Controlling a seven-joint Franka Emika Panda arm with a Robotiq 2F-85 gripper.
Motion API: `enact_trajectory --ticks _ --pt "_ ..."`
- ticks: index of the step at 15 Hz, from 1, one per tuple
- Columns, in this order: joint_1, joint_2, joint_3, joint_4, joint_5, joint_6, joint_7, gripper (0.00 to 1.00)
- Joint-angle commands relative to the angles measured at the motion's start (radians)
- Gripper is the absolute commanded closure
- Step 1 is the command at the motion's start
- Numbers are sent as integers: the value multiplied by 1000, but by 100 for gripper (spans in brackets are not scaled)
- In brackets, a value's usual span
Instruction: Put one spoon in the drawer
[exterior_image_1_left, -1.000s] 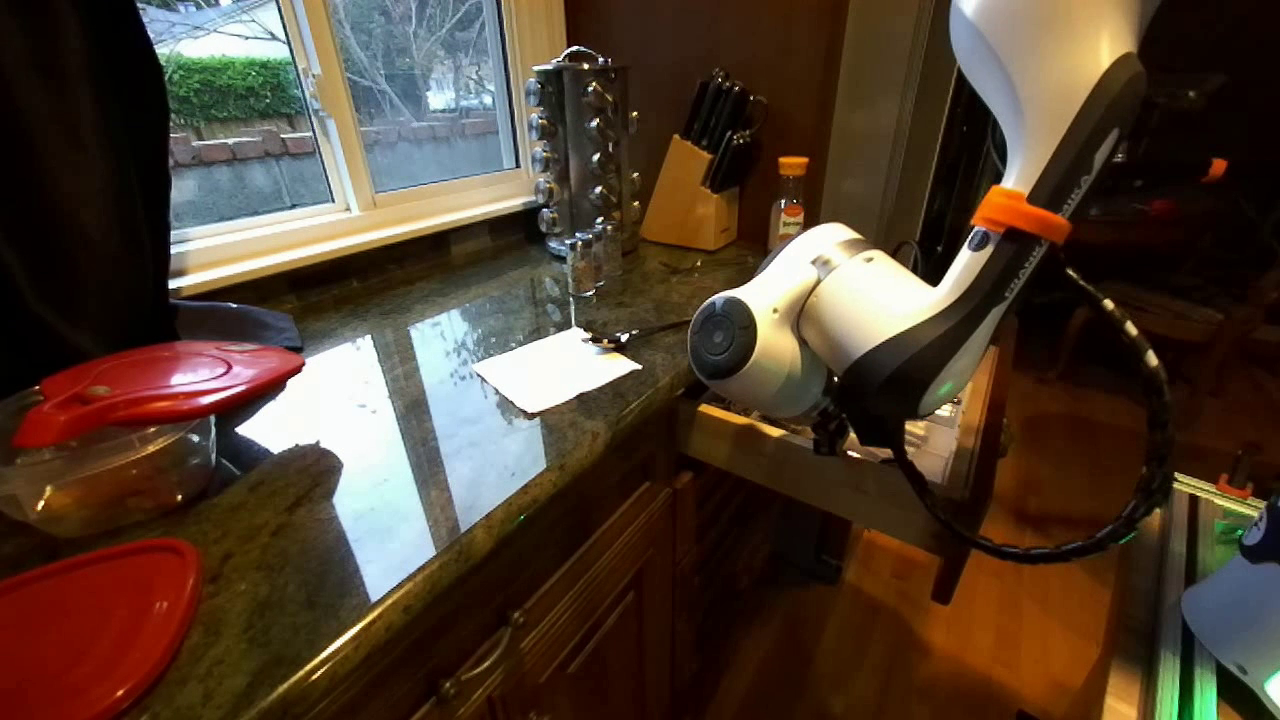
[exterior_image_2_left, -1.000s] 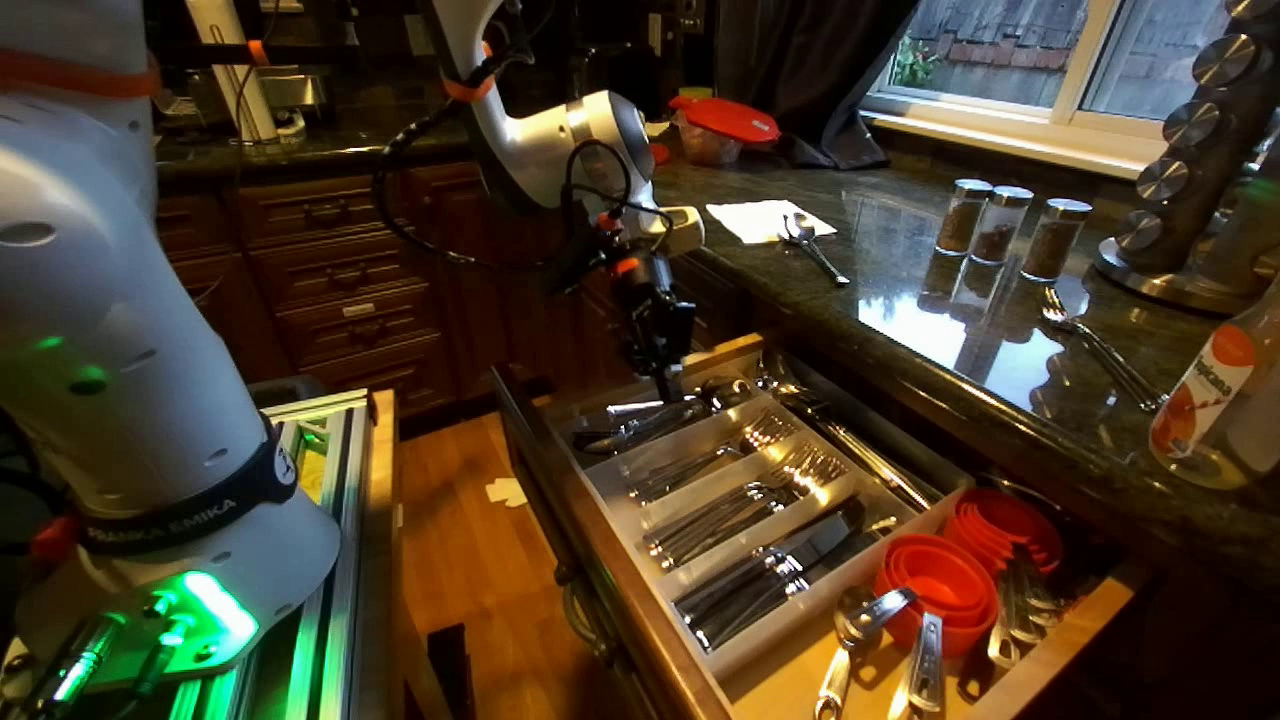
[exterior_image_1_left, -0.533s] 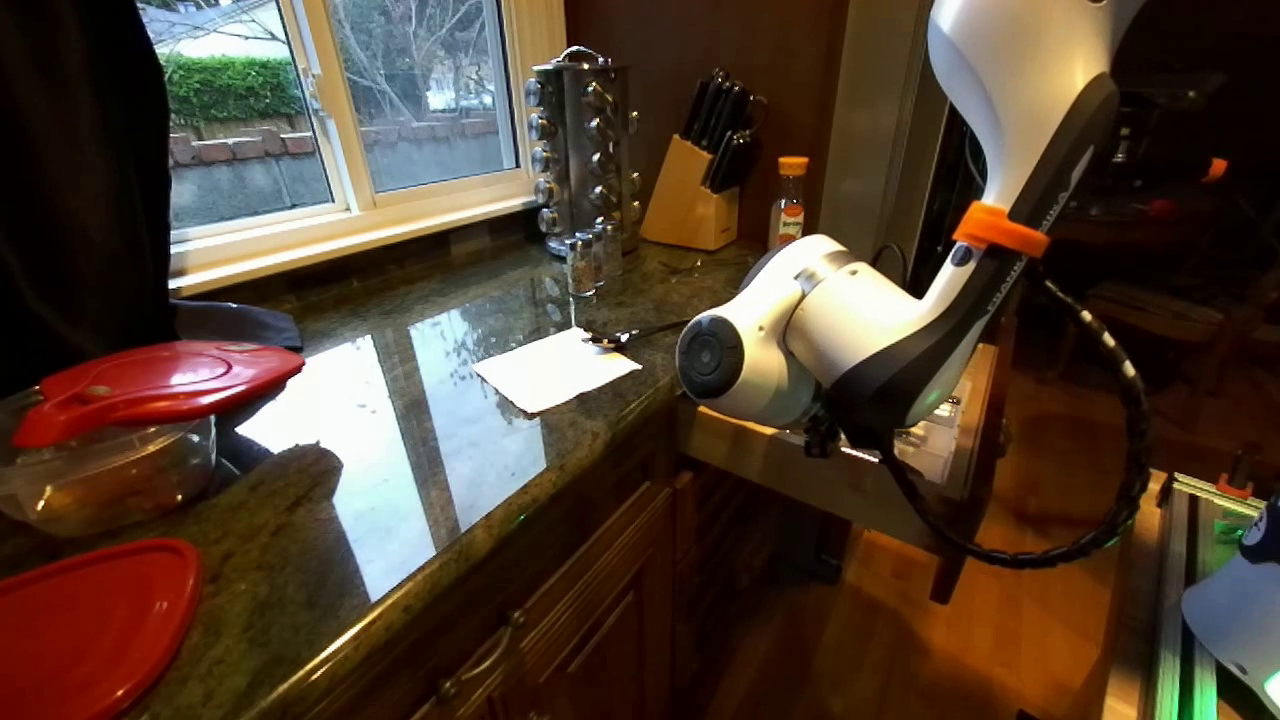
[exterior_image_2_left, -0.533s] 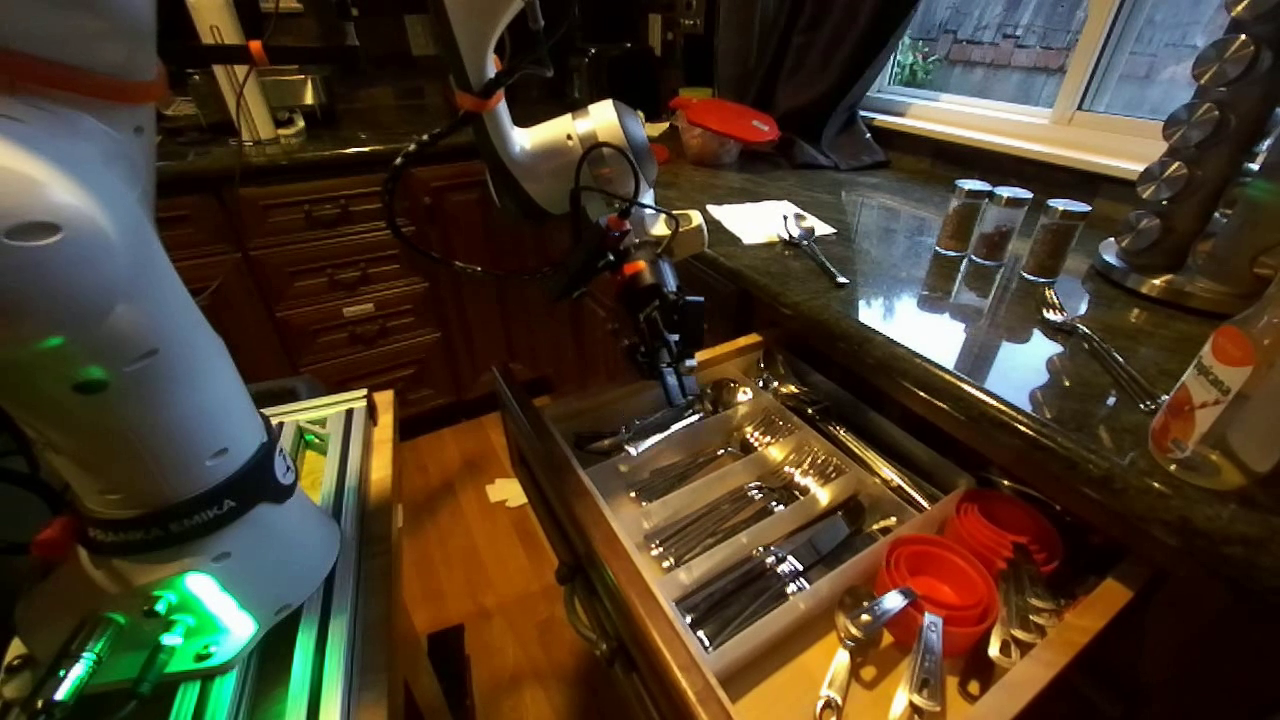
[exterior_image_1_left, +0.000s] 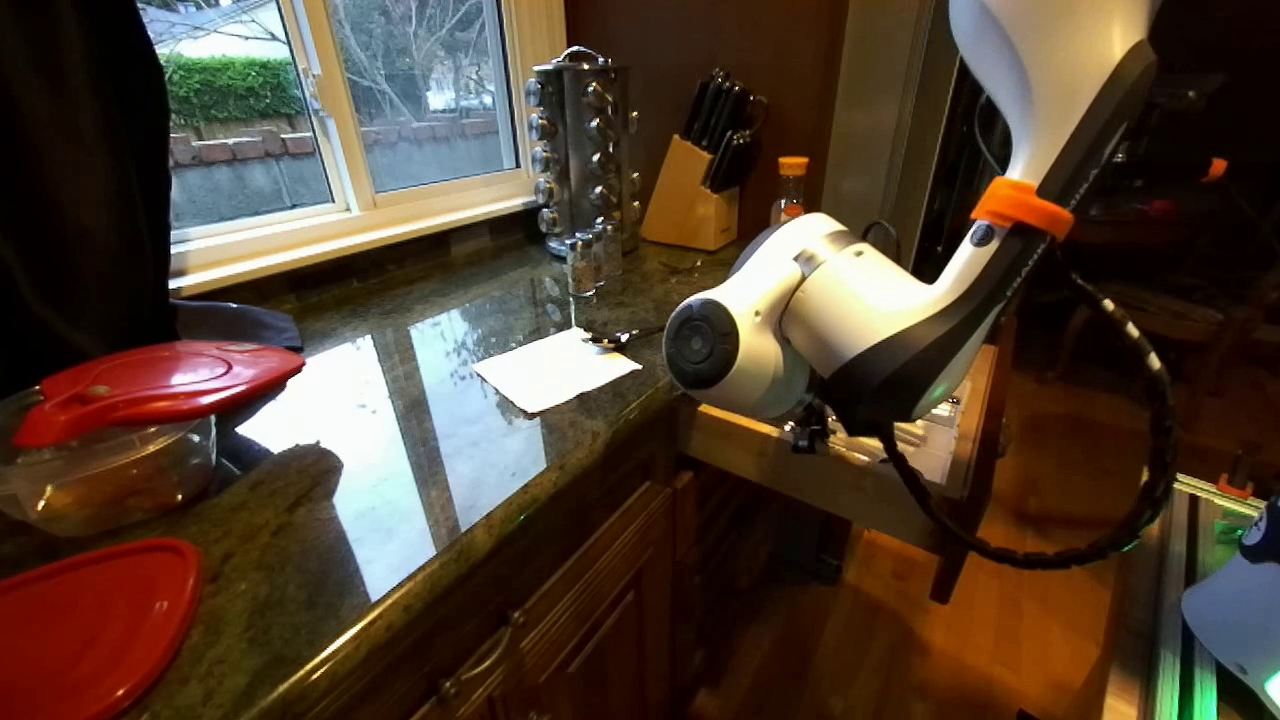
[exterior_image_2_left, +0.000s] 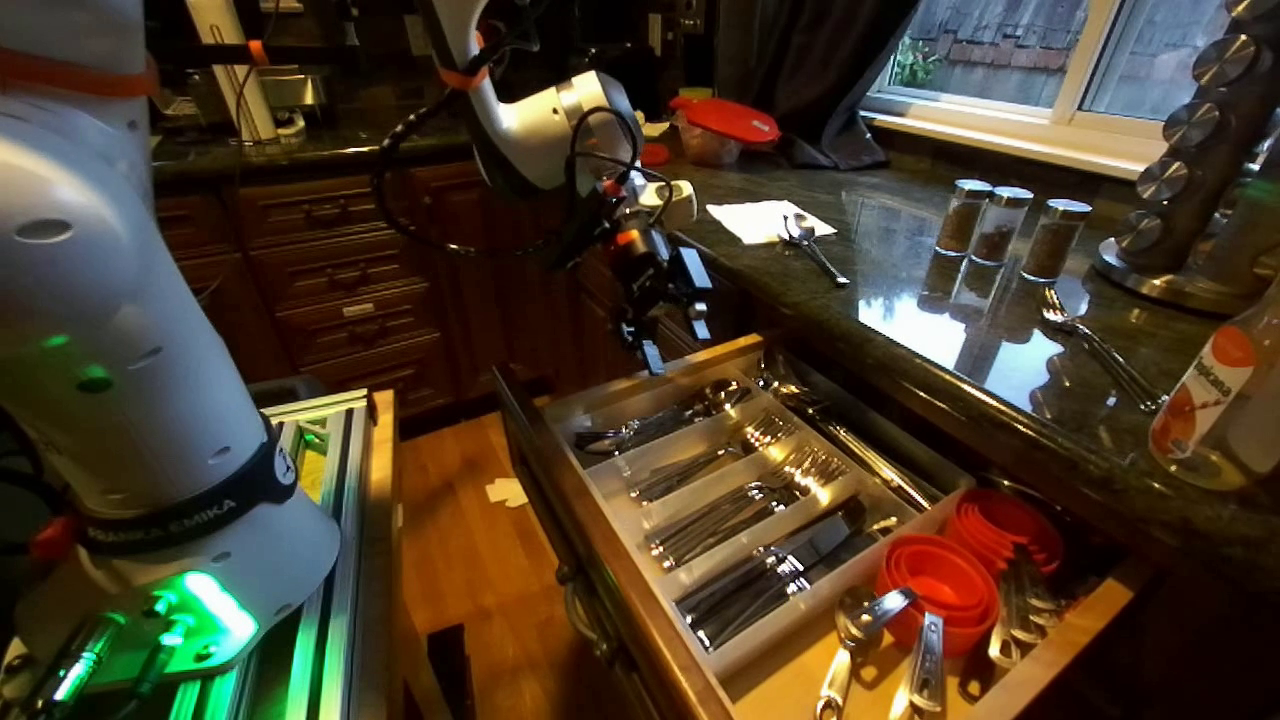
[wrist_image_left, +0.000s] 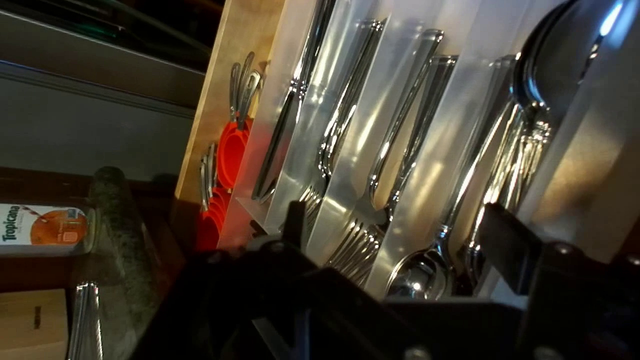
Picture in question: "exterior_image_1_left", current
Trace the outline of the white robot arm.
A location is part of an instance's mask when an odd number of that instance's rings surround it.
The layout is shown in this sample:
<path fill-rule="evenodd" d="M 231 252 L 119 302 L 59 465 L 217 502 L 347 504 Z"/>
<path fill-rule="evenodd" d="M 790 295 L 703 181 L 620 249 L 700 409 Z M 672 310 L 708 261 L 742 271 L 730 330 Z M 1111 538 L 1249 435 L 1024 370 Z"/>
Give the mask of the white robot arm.
<path fill-rule="evenodd" d="M 1137 120 L 1160 0 L 950 0 L 958 64 L 1006 123 L 1006 164 L 972 209 L 907 252 L 804 214 L 679 302 L 666 370 L 744 418 L 819 399 L 848 431 L 917 421 L 958 393 L 985 332 Z"/>

